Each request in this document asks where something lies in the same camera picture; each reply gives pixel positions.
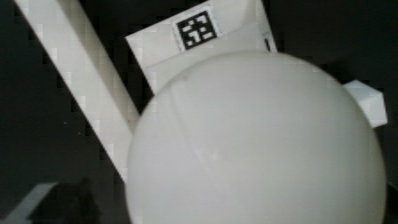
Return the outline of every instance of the white bracket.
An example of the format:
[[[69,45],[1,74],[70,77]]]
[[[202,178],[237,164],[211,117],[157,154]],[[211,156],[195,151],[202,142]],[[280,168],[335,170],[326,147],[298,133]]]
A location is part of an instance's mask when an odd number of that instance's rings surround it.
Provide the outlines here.
[[[356,101],[371,127],[387,124],[383,94],[356,80],[344,84],[344,89]]]

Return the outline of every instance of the white panel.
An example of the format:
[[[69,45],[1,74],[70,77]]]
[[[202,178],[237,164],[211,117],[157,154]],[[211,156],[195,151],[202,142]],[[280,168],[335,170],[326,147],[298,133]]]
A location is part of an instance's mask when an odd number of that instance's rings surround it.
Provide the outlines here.
[[[15,0],[40,44],[125,177],[125,155],[138,113],[76,0]]]

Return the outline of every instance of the white dome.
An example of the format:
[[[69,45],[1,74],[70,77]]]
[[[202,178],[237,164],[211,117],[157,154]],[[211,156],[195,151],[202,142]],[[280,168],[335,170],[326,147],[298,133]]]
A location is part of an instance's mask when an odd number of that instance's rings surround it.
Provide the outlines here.
[[[355,101],[301,60],[202,61],[163,87],[133,138],[134,224],[380,224],[383,161]]]

